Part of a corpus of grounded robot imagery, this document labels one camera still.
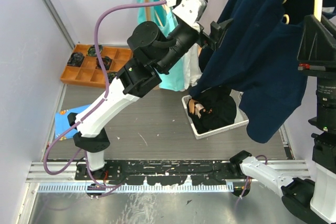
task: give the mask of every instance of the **navy blue garment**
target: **navy blue garment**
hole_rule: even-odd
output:
[[[302,21],[313,0],[229,0],[219,22],[233,18],[220,48],[203,49],[203,72],[190,95],[226,85],[244,92],[240,108],[249,118],[248,135],[266,143],[301,104],[307,77],[298,71]],[[324,7],[336,0],[323,0]],[[283,22],[283,15],[290,23]]]

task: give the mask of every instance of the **scuff mark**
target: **scuff mark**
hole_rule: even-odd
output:
[[[146,140],[143,138],[143,136],[138,132],[138,134],[139,134],[139,136],[142,138],[142,140],[145,142],[145,144],[146,144],[146,146],[148,146],[147,145],[147,142],[146,142]]]

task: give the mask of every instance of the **robotic arm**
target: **robotic arm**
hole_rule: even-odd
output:
[[[104,150],[110,145],[104,126],[126,106],[156,87],[161,82],[158,73],[169,74],[169,70],[195,43],[216,50],[233,21],[212,22],[211,33],[207,35],[198,23],[207,0],[167,0],[167,5],[174,7],[178,26],[165,37],[154,22],[139,24],[127,40],[133,58],[117,73],[104,103],[77,126],[78,133],[73,139],[77,147],[88,152],[92,171],[104,167]],[[80,114],[70,114],[70,125],[79,122],[103,97],[104,94]]]

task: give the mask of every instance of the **gray wooden floor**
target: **gray wooden floor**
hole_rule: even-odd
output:
[[[103,89],[69,85],[62,110],[90,104],[102,92]],[[153,90],[120,112],[105,127],[111,142],[105,158],[229,159],[247,150],[253,155],[286,159],[279,133],[267,144],[259,144],[248,137],[246,127],[242,126],[196,140],[181,103],[184,95],[186,93]],[[65,140],[56,144],[49,157],[71,158],[76,149],[71,139]]]

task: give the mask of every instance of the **teal garment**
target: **teal garment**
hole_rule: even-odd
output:
[[[136,0],[138,3],[143,3],[144,0]],[[158,14],[159,19],[163,26],[160,26],[154,11]],[[162,33],[167,36],[174,28],[177,26],[177,20],[172,12],[168,14],[162,6],[151,7],[151,20],[154,21]],[[145,8],[139,8],[138,12],[138,24],[146,21]],[[160,83],[160,88],[169,89],[173,91],[180,91],[184,89],[184,76],[183,76],[183,62],[180,59],[169,71],[169,74],[159,74],[162,82]]]

